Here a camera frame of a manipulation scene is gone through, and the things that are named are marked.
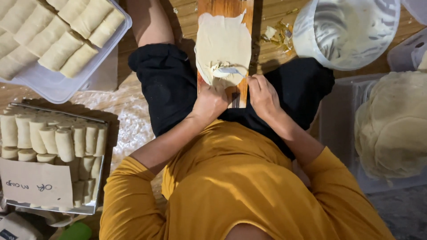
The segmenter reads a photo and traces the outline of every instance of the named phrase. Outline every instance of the wooden floor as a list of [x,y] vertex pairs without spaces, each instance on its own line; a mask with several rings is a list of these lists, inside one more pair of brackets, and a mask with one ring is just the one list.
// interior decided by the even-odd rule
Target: wooden floor
[[[172,23],[177,45],[184,50],[194,65],[194,45],[197,34],[197,2],[192,0],[161,0]],[[284,23],[293,24],[296,13],[284,16],[284,13],[295,8],[301,9],[308,0],[255,0],[252,36],[257,39],[268,25],[274,26],[283,18]],[[121,1],[121,6],[126,10],[126,2]],[[402,6],[401,20],[398,32],[389,50],[423,29]],[[120,87],[114,93],[76,93],[69,102],[54,105],[39,99],[40,96],[32,90],[16,85],[0,83],[0,110],[9,102],[27,101],[34,105],[60,109],[76,114],[98,117],[112,122],[111,136],[108,140],[108,156],[111,164],[107,164],[105,177],[117,167],[121,159],[130,154],[134,149],[144,145],[153,138],[150,129],[148,108],[141,94],[141,86],[134,73],[127,66],[129,54],[137,48],[132,31],[129,30],[119,43],[118,80]],[[365,75],[371,73],[389,72],[386,53],[367,67],[349,72],[335,72],[336,78],[347,76]],[[260,48],[253,49],[253,58],[258,63],[251,69],[250,74],[262,73],[276,68],[295,57],[295,52],[290,56],[282,53],[275,45],[266,43]],[[312,134],[317,135],[314,127]],[[161,209],[165,208],[166,201],[160,194],[161,179],[157,177],[152,182],[153,192]],[[83,221],[93,230],[96,238],[99,230],[100,212],[95,216],[86,217]]]

